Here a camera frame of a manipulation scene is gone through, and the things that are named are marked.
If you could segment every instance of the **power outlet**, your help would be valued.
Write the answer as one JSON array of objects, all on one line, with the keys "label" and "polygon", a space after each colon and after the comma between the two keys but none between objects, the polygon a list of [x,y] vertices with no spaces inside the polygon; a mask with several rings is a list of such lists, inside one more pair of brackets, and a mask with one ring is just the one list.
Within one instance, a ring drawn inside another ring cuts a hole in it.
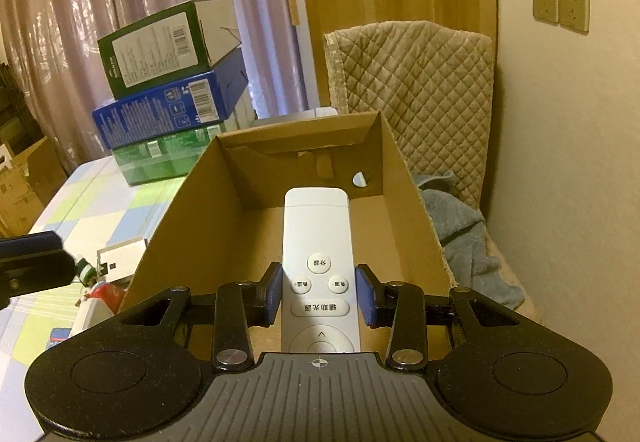
[{"label": "power outlet", "polygon": [[560,25],[589,32],[589,5],[590,0],[559,0]]},{"label": "power outlet", "polygon": [[536,20],[558,22],[558,0],[533,0],[533,17]]}]

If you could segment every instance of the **red object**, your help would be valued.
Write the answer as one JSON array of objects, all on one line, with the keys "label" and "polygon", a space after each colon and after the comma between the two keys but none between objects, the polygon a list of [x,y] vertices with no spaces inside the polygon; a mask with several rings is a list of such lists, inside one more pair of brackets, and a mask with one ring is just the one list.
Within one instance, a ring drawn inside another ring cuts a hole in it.
[{"label": "red object", "polygon": [[85,296],[99,297],[107,304],[107,307],[111,309],[111,312],[117,314],[120,303],[122,302],[122,298],[124,298],[124,293],[125,291],[123,291],[123,289],[120,289],[113,283],[104,283],[103,285],[94,288],[89,294],[86,294]]}]

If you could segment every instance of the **remote control button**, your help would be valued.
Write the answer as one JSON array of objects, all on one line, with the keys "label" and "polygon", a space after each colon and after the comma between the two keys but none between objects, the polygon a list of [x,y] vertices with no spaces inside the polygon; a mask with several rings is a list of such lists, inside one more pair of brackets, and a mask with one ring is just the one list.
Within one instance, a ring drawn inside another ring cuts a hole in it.
[{"label": "remote control button", "polygon": [[343,299],[305,299],[291,305],[291,312],[298,317],[346,316],[349,304]]},{"label": "remote control button", "polygon": [[317,341],[306,349],[307,354],[335,354],[335,346],[326,341]]},{"label": "remote control button", "polygon": [[349,282],[347,279],[338,275],[329,278],[327,285],[329,286],[329,290],[335,294],[342,294],[349,288]]},{"label": "remote control button", "polygon": [[296,276],[291,280],[291,290],[296,294],[306,294],[311,290],[311,280],[306,276]]},{"label": "remote control button", "polygon": [[329,343],[338,353],[353,352],[353,345],[349,338],[336,327],[329,325],[313,325],[305,328],[293,339],[288,351],[292,354],[306,354],[314,343],[319,342]]},{"label": "remote control button", "polygon": [[312,273],[316,273],[316,275],[322,275],[331,268],[331,260],[327,255],[316,253],[314,255],[311,255],[309,259],[306,260],[306,266]]}]

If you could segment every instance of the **circular pad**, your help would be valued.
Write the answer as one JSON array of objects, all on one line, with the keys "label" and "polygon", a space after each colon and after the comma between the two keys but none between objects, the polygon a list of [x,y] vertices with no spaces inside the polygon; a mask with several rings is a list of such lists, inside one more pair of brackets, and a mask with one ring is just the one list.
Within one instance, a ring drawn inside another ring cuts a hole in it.
[{"label": "circular pad", "polygon": [[566,370],[549,356],[520,352],[495,361],[494,377],[513,392],[544,395],[555,392],[565,383]]},{"label": "circular pad", "polygon": [[109,350],[80,359],[71,369],[71,378],[85,392],[118,393],[135,386],[145,373],[145,361],[138,356]]},{"label": "circular pad", "polygon": [[173,343],[118,340],[102,348],[80,334],[44,352],[24,388],[36,417],[77,438],[121,439],[183,412],[200,390],[200,365]]},{"label": "circular pad", "polygon": [[596,356],[555,334],[542,343],[485,330],[440,362],[437,389],[453,412],[499,438],[555,439],[597,425],[611,381]]}]

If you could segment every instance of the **white wall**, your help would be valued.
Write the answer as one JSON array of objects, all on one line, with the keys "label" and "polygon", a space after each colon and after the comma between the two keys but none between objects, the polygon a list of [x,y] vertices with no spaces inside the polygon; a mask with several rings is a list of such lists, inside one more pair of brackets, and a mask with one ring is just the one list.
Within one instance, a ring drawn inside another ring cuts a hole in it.
[{"label": "white wall", "polygon": [[600,433],[640,439],[640,0],[584,36],[499,0],[502,128],[488,227],[547,326],[609,366]]}]

